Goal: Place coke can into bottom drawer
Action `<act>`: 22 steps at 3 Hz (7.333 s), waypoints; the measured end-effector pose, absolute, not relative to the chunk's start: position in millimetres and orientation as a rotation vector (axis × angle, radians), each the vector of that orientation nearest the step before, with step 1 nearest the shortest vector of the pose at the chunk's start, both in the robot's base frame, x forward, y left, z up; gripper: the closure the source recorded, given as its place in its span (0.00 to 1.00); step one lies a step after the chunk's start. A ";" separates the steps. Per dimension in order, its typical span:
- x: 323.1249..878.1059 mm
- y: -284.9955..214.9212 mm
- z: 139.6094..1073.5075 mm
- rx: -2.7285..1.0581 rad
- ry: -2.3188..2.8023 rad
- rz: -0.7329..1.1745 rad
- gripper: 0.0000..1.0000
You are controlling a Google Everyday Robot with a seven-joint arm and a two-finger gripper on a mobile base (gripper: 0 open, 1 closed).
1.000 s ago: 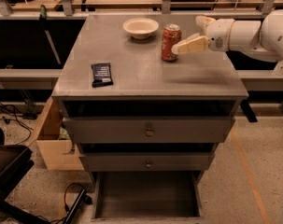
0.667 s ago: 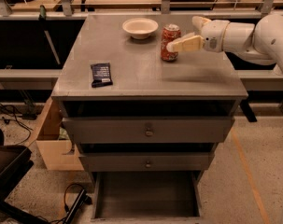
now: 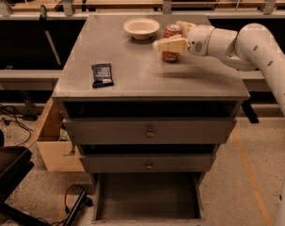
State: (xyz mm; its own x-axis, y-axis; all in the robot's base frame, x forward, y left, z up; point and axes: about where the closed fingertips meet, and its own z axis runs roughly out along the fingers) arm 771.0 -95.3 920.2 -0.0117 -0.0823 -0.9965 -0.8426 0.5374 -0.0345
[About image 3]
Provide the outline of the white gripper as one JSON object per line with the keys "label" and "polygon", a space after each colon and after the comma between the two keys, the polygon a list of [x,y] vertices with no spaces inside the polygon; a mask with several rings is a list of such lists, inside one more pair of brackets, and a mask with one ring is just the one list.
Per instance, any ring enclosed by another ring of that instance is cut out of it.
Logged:
{"label": "white gripper", "polygon": [[184,21],[177,21],[176,25],[182,30],[182,37],[176,35],[156,40],[152,44],[153,48],[156,51],[171,53],[183,53],[189,48],[188,51],[191,54],[205,57],[207,55],[209,38],[214,31],[214,27],[205,24],[196,26]]}

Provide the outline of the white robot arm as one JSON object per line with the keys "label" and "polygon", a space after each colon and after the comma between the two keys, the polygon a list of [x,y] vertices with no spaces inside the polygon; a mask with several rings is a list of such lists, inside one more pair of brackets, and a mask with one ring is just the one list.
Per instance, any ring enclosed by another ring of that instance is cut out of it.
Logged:
{"label": "white robot arm", "polygon": [[[247,24],[240,31],[178,21],[180,35],[157,40],[160,52],[190,52],[195,56],[215,57],[243,72],[260,70],[285,116],[285,55],[272,33],[261,24]],[[249,179],[266,226],[285,226],[285,178],[278,194],[276,216],[270,219],[253,178]]]}

